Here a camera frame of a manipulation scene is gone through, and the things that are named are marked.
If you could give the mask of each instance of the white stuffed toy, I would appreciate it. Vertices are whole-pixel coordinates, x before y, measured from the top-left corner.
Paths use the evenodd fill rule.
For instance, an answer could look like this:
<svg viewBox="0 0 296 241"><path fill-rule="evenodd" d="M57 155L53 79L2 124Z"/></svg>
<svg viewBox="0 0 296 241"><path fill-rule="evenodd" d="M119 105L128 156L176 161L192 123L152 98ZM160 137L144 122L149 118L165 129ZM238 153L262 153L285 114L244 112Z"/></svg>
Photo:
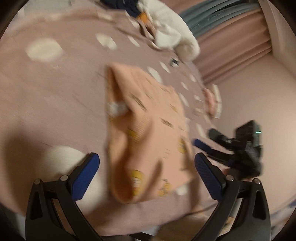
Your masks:
<svg viewBox="0 0 296 241"><path fill-rule="evenodd" d="M138 9L146 13L156 29L155 45L172 48L182 62L194 60L200 54L196 38L183 19L159 0L139 0Z"/></svg>

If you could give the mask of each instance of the pink curtain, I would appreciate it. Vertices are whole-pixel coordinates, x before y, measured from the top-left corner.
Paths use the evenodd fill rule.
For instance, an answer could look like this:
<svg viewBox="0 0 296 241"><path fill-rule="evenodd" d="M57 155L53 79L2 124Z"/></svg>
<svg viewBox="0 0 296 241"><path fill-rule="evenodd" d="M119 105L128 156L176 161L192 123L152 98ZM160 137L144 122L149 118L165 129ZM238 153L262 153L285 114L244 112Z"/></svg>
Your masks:
<svg viewBox="0 0 296 241"><path fill-rule="evenodd" d="M234 17L197 40L201 54L193 62L205 84L219 83L271 51L260 9Z"/></svg>

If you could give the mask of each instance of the metal screw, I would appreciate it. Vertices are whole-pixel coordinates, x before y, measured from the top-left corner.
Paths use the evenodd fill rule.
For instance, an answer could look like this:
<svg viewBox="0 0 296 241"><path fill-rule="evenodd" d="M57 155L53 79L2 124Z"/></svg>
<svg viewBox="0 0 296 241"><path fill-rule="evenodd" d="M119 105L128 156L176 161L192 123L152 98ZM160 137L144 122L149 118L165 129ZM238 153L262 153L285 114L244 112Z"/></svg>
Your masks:
<svg viewBox="0 0 296 241"><path fill-rule="evenodd" d="M68 179L68 176L67 175L62 175L60 179L61 179L61 181L66 181Z"/></svg>
<svg viewBox="0 0 296 241"><path fill-rule="evenodd" d="M41 182L40 179L36 179L36 180L34 181L34 184L35 184L35 185L38 185L40 182Z"/></svg>
<svg viewBox="0 0 296 241"><path fill-rule="evenodd" d="M255 179L254 179L254 183L256 183L256 184L261 184L261 181L260 181L258 178L255 178Z"/></svg>
<svg viewBox="0 0 296 241"><path fill-rule="evenodd" d="M226 176L226 180L228 180L228 181L233 181L234 180L234 177L233 176L231 176L231 175L227 175Z"/></svg>

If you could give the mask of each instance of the pink wall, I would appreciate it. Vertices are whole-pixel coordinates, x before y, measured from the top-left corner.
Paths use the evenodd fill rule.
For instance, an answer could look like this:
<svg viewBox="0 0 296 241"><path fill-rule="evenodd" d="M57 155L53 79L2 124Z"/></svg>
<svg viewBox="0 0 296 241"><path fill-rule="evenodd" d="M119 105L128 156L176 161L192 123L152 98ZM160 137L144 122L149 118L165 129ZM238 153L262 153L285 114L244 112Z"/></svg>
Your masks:
<svg viewBox="0 0 296 241"><path fill-rule="evenodd" d="M219 84L223 112L217 129L233 130L254 119L262 128L260 177L272 212L296 193L296 79L267 54Z"/></svg>

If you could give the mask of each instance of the peach cloth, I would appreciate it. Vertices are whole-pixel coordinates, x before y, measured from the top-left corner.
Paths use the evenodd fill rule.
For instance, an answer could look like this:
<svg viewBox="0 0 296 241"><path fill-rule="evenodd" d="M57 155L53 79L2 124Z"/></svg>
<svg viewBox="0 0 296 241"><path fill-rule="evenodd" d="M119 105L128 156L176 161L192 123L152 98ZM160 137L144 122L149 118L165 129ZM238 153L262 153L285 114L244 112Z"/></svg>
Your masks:
<svg viewBox="0 0 296 241"><path fill-rule="evenodd" d="M107 81L114 196L121 202L146 201L190 182L196 171L188 167L193 156L175 89L139 67L117 63Z"/></svg>

